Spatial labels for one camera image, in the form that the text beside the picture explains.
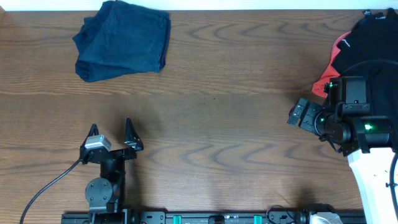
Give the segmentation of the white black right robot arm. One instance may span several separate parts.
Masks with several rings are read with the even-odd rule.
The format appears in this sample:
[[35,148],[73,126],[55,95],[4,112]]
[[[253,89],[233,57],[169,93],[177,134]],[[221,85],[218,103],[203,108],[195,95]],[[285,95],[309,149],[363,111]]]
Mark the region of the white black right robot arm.
[[301,98],[287,122],[348,159],[367,223],[397,223],[397,134],[387,116],[371,114],[363,77],[332,78],[318,104]]

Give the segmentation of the dark blue denim shorts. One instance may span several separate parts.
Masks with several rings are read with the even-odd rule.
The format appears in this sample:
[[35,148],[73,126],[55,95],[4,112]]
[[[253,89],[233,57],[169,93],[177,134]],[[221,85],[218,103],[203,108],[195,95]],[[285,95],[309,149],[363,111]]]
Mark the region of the dark blue denim shorts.
[[168,12],[124,1],[105,1],[73,37],[76,74],[85,82],[160,72],[165,67],[171,20]]

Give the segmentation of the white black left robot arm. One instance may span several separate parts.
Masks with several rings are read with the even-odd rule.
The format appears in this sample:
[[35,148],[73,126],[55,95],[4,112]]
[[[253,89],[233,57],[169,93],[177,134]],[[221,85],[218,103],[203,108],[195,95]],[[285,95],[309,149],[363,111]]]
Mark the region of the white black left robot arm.
[[144,149],[143,142],[134,129],[130,118],[126,118],[124,143],[126,148],[112,150],[108,138],[99,133],[93,124],[80,146],[79,160],[100,165],[99,177],[91,180],[85,189],[89,203],[89,223],[132,223],[131,211],[124,208],[126,166]]

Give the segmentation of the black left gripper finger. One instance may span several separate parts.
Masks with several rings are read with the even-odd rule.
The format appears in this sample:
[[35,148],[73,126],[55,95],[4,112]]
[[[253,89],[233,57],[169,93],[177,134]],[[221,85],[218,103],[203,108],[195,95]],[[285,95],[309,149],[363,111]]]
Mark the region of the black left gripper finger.
[[124,143],[135,151],[144,150],[144,144],[139,135],[136,133],[133,123],[129,117],[126,118],[125,122]]
[[89,133],[84,140],[84,144],[86,144],[86,141],[88,140],[89,137],[96,136],[96,135],[99,135],[98,127],[96,124],[92,124],[92,126],[89,130]]

